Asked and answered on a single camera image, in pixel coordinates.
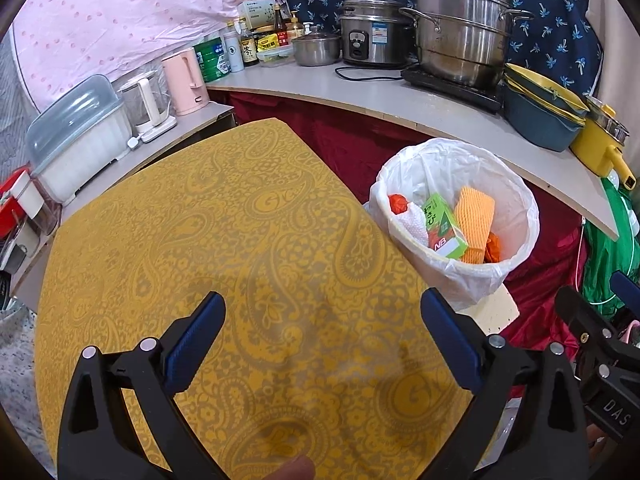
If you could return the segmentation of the person's left hand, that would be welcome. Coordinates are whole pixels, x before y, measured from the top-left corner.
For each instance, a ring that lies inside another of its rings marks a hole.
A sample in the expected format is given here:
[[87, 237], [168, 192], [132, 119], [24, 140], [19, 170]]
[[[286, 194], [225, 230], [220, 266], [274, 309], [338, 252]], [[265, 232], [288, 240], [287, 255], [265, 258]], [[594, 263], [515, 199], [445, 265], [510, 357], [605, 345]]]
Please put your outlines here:
[[316, 467], [307, 456], [301, 455], [270, 472], [264, 480], [314, 480]]

